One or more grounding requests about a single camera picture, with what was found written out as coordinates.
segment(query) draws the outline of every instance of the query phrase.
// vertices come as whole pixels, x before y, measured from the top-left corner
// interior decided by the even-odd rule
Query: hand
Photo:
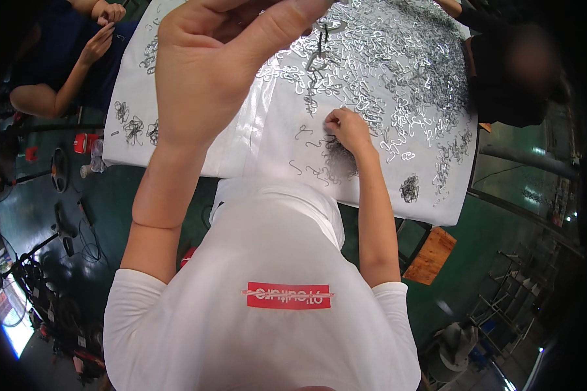
[[[98,16],[98,24],[106,26],[109,23],[119,22],[126,15],[126,8],[121,4],[108,4]]]
[[[367,122],[349,108],[331,111],[324,122],[326,128],[335,133],[339,142],[352,152],[355,158],[362,153],[376,151],[372,145]]]
[[[332,3],[194,0],[170,12],[159,26],[158,146],[207,148],[234,118],[259,67]]]
[[[85,45],[81,52],[81,57],[78,59],[82,64],[91,66],[98,61],[104,53],[111,47],[111,40],[113,38],[114,23],[111,22],[94,35]]]

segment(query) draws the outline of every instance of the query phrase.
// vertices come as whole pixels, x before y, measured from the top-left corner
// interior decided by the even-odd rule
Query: person in black shirt
[[[481,123],[539,125],[548,102],[565,103],[561,60],[548,34],[535,25],[510,24],[454,0],[434,0],[481,35],[465,41],[470,97]]]

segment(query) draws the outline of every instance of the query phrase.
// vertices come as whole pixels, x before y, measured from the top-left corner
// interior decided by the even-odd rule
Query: red logo patch
[[[329,292],[328,285],[282,285],[264,282],[248,282],[248,307],[282,310],[329,309],[330,298],[335,293]]]

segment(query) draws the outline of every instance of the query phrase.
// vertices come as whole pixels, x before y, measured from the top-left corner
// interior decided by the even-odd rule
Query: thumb
[[[227,44],[226,51],[255,69],[302,35],[334,0],[284,0],[269,7]]]

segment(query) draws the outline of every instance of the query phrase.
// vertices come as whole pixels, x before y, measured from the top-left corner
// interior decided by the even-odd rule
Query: green floor
[[[85,122],[91,123],[99,114],[87,115]],[[28,137],[27,145],[39,146],[37,163],[23,158],[17,160],[17,173],[30,174],[45,169],[56,146],[68,151],[71,166],[69,189],[58,194],[52,188],[48,177],[16,186],[11,194],[0,202],[0,230],[17,253],[29,251],[51,235],[54,224],[54,204],[59,202],[67,221],[77,229],[82,214],[76,204],[83,200],[91,215],[94,229],[98,234],[108,263],[101,259],[92,262],[76,254],[68,258],[58,240],[38,252],[48,276],[64,293],[72,295],[80,304],[86,317],[102,319],[106,298],[125,249],[131,222],[131,205],[143,168],[113,166],[102,174],[79,176],[81,165],[89,157],[73,152],[71,146],[77,131],[51,131],[36,133]],[[541,134],[535,129],[501,129],[494,127],[492,135],[481,134],[481,142],[492,142],[514,148],[543,147]],[[506,168],[506,162],[497,159],[479,159],[475,178]],[[493,175],[482,181],[487,192],[501,196],[512,196],[510,188],[521,188],[525,178],[518,172],[509,171]],[[196,193],[189,205],[181,233],[182,248],[189,243],[197,246],[207,229],[201,215],[208,215],[217,187],[215,178],[200,178]],[[346,240],[343,247],[345,258],[358,264],[357,215],[358,209],[340,205],[344,221]],[[85,243],[94,243],[92,233],[80,223]],[[451,321],[464,317],[474,305],[477,294],[491,289],[487,278],[495,259],[496,250],[512,251],[520,241],[533,234],[534,226],[527,221],[497,207],[467,196],[456,226],[446,230],[457,239],[456,246],[445,266],[431,286],[405,281],[409,286],[409,318],[417,343],[423,343],[431,332]],[[401,251],[409,254],[422,235],[422,228],[407,222],[399,237]],[[83,249],[79,237],[74,239],[76,252]],[[95,253],[92,245],[88,246]],[[446,315],[436,304],[445,301],[454,311]]]

